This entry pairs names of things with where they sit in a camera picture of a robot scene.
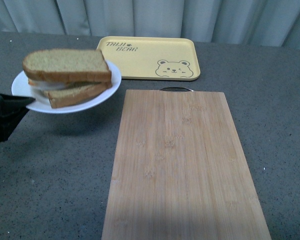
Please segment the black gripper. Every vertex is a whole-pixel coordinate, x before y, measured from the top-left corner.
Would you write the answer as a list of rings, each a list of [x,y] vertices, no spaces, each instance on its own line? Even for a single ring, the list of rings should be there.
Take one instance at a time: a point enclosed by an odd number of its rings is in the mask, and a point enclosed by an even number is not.
[[[0,93],[0,142],[8,140],[23,117],[28,113],[26,106],[36,99],[29,96],[14,96]],[[3,115],[4,108],[21,108],[9,115]]]

